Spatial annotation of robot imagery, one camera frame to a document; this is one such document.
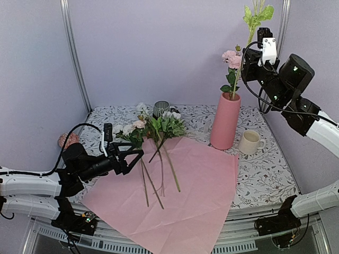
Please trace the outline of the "peach rose flower stem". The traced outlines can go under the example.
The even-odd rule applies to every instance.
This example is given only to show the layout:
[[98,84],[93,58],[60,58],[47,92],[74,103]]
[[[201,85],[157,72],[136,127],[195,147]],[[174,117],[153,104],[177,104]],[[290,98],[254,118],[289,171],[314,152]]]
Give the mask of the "peach rose flower stem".
[[[112,133],[114,137],[124,139],[134,144],[136,146],[136,149],[141,149],[142,144],[144,142],[144,138],[147,136],[147,132],[150,130],[148,126],[150,115],[149,115],[149,110],[146,104],[143,102],[139,103],[136,106],[136,109],[138,112],[138,115],[137,115],[138,120],[134,121],[131,124],[126,124],[125,126],[122,126],[121,124],[115,125],[113,127]],[[148,198],[148,192],[147,192],[147,186],[146,186],[146,179],[149,180],[160,207],[164,209],[164,206],[162,204],[162,201],[160,200],[158,191],[155,188],[155,185],[150,177],[150,174],[147,170],[146,164],[143,159],[140,160],[140,166],[141,166],[142,181],[143,181],[147,206],[149,206],[149,198]]]

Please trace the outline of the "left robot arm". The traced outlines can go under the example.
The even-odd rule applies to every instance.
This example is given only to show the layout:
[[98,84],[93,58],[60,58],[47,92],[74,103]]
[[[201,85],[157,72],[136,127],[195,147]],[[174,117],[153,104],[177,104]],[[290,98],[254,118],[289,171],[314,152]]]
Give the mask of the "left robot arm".
[[23,172],[1,168],[1,213],[22,213],[51,219],[54,227],[65,231],[93,234],[95,215],[76,215],[69,198],[84,189],[84,184],[113,171],[126,175],[144,152],[132,143],[113,142],[100,156],[90,156],[80,143],[63,153],[65,167],[54,172]]

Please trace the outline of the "pink wrapping paper sheet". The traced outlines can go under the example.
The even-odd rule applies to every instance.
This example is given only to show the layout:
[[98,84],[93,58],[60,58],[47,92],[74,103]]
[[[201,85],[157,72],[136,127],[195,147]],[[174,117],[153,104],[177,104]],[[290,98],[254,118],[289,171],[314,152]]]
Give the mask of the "pink wrapping paper sheet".
[[82,204],[112,228],[126,236],[138,229],[156,229],[173,220],[207,218],[212,224],[224,223],[235,197],[238,156],[229,155],[193,139],[181,137],[165,143],[172,160],[181,192],[177,191],[169,163],[162,152],[165,196],[160,195],[161,165],[159,156],[149,163],[155,145],[146,140],[142,146],[150,177],[164,206],[162,209],[148,179],[147,206],[141,166],[127,175],[110,173],[99,178],[84,195]]

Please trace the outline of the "peach blossom flower stem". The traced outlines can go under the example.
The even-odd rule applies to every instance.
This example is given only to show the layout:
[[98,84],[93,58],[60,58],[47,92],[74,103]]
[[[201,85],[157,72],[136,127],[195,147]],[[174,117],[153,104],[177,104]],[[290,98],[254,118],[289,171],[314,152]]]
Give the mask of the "peach blossom flower stem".
[[[248,25],[249,36],[246,43],[247,47],[253,41],[254,34],[257,28],[261,25],[263,21],[271,20],[273,18],[274,7],[272,5],[266,5],[265,1],[252,1],[253,11],[250,7],[245,5],[245,15],[243,20]],[[233,91],[231,93],[231,100],[234,101],[236,97],[237,84],[240,80],[241,70],[242,70],[242,61],[239,59],[238,53],[235,55],[237,58],[229,58],[229,63],[233,63],[233,69],[237,69],[236,78],[233,85]]]

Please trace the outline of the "pink rose flower stem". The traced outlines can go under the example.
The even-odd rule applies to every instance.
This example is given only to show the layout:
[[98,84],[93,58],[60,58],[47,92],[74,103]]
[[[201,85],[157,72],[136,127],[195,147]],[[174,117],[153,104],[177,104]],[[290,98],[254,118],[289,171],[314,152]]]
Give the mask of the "pink rose flower stem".
[[221,55],[223,63],[228,65],[228,73],[225,75],[228,84],[222,85],[220,90],[223,93],[228,93],[228,98],[231,101],[235,100],[236,92],[239,89],[239,70],[242,64],[241,49],[241,46],[237,44],[235,50],[227,50]]

